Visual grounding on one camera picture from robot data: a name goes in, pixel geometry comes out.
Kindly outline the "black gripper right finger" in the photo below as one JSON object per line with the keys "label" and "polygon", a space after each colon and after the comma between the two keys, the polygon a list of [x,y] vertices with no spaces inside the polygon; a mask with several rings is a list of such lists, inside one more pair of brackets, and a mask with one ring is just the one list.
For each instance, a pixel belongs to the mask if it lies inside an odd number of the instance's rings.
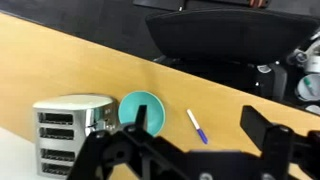
{"label": "black gripper right finger", "polygon": [[261,175],[270,180],[289,180],[289,165],[313,180],[320,180],[320,131],[297,134],[283,124],[268,121],[254,107],[242,107],[240,127],[261,151]]}

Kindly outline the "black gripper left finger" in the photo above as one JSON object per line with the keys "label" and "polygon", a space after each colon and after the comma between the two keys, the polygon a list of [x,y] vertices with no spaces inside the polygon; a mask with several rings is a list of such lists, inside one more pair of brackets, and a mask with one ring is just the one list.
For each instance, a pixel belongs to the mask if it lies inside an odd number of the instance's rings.
{"label": "black gripper left finger", "polygon": [[144,124],[147,106],[140,105],[135,122],[110,134],[106,130],[89,134],[67,176],[67,180],[108,180],[117,165],[126,164],[140,180],[186,180],[175,163],[183,152],[164,138],[154,138]]}

